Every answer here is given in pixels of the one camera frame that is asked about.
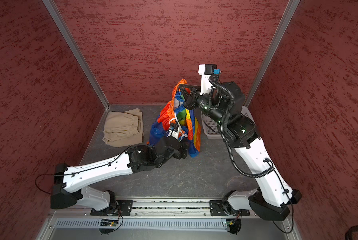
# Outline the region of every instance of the beige pants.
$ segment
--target beige pants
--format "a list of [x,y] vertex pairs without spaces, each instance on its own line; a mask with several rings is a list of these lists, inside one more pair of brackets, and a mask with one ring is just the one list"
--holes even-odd
[[143,142],[143,118],[139,108],[109,112],[104,124],[105,144],[123,147]]

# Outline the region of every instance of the textured red wall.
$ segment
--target textured red wall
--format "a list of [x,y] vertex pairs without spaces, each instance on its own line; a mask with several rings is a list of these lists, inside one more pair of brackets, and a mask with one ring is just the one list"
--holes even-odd
[[103,111],[43,3],[0,1],[0,239],[36,236],[49,196],[35,177],[78,164]]
[[110,103],[167,103],[198,65],[247,93],[288,0],[55,0]]
[[343,239],[358,224],[358,1],[299,3],[250,110],[304,195],[303,239]]

